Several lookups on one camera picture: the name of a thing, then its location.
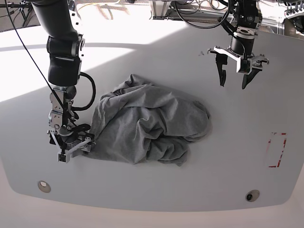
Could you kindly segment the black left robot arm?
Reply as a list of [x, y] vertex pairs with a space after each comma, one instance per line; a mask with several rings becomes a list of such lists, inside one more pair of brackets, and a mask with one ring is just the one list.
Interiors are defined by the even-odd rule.
[[228, 48], [215, 46], [208, 53], [216, 55], [216, 65], [220, 86], [226, 82], [226, 70], [223, 66], [228, 64], [228, 58], [236, 61], [236, 72], [243, 74], [242, 89], [263, 70], [263, 63], [269, 64], [265, 55], [254, 55], [253, 45], [257, 37], [257, 30], [262, 23], [262, 13], [256, 0], [230, 0], [228, 1], [228, 13], [233, 15], [236, 25], [232, 25], [227, 19], [219, 18], [223, 29], [231, 36]]

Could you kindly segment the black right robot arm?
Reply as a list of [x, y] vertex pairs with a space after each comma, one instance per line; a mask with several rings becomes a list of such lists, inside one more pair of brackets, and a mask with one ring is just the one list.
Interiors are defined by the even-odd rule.
[[[48, 82], [52, 84], [48, 131], [50, 144], [57, 147], [57, 160], [67, 163], [71, 157], [87, 154], [94, 143], [89, 124], [76, 125], [77, 112], [90, 108], [95, 100], [96, 86], [93, 78], [81, 72], [85, 40], [72, 23], [77, 12], [69, 9], [67, 0], [33, 0], [31, 5], [40, 25], [48, 33], [47, 52], [50, 65]], [[74, 107], [76, 85], [80, 77], [92, 85], [92, 97], [83, 107]]]

